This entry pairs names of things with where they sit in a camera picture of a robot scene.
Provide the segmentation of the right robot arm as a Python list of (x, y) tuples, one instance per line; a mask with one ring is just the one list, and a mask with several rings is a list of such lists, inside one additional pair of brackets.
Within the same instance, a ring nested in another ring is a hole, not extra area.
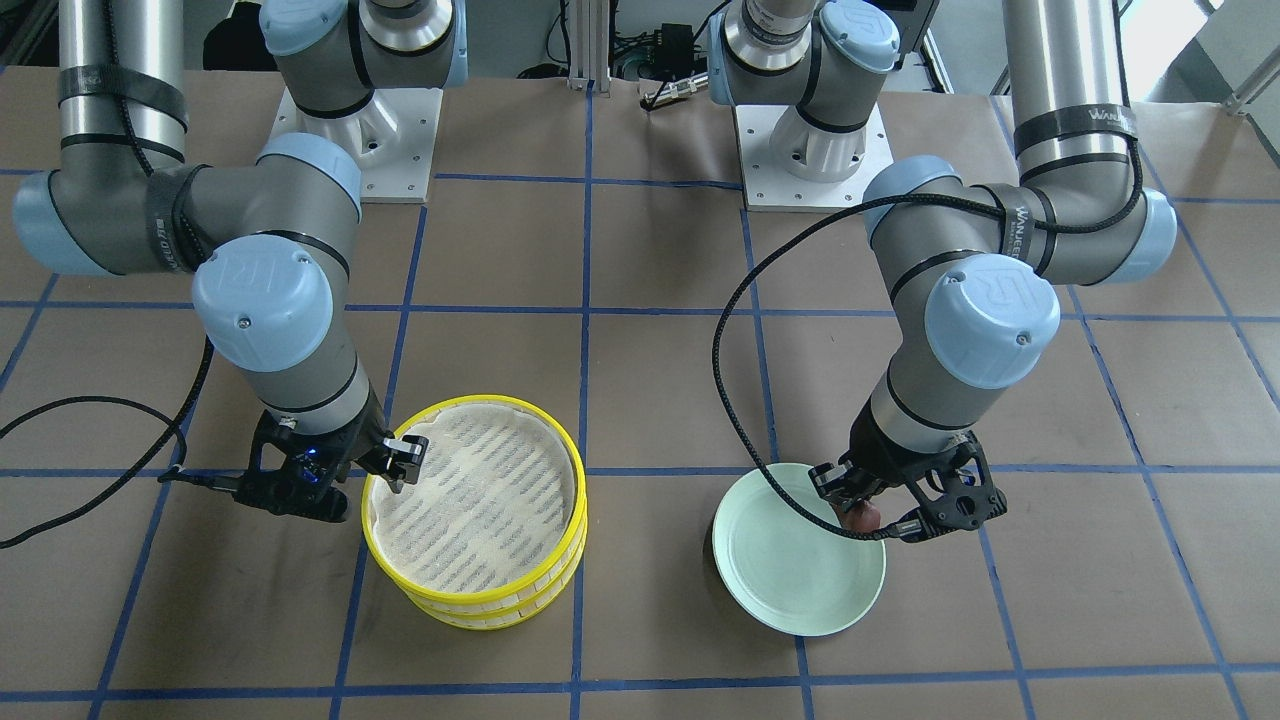
[(212, 347), (264, 406), (292, 482), (356, 464), (393, 491), (426, 443), (393, 436), (343, 320), (362, 173), (407, 133), (381, 100), (466, 78), (460, 1), (265, 1), (259, 27), (300, 118), (246, 167), (186, 156), (178, 1), (64, 1), (60, 158), (13, 204), (61, 275), (191, 274)]

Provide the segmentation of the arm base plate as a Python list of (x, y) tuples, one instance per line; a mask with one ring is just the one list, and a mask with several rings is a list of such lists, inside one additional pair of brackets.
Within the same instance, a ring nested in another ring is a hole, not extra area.
[(424, 205), (443, 97), (440, 88), (379, 88), (355, 114), (324, 119), (300, 111), (285, 90), (270, 136), (307, 132), (340, 145), (360, 167), (364, 202)]
[(795, 108), (733, 108), (742, 196), (749, 211), (831, 213), (863, 201), (870, 181), (893, 163), (881, 115), (851, 133), (809, 126)]

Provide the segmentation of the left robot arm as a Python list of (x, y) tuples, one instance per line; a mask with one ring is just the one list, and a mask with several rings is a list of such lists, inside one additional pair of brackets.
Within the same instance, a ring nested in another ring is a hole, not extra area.
[[(973, 430), (1055, 337), (1057, 287), (1142, 281), (1169, 259), (1178, 215), (1144, 186), (1115, 1), (1006, 1), (1015, 184), (966, 184), (942, 158), (893, 161), (854, 211), (902, 336), (847, 451), (810, 470), (846, 512), (906, 487), (895, 529), (916, 542), (1007, 509)], [(803, 176), (855, 170), (897, 60), (893, 13), (868, 1), (732, 1), (710, 18), (714, 102), (781, 105)]]

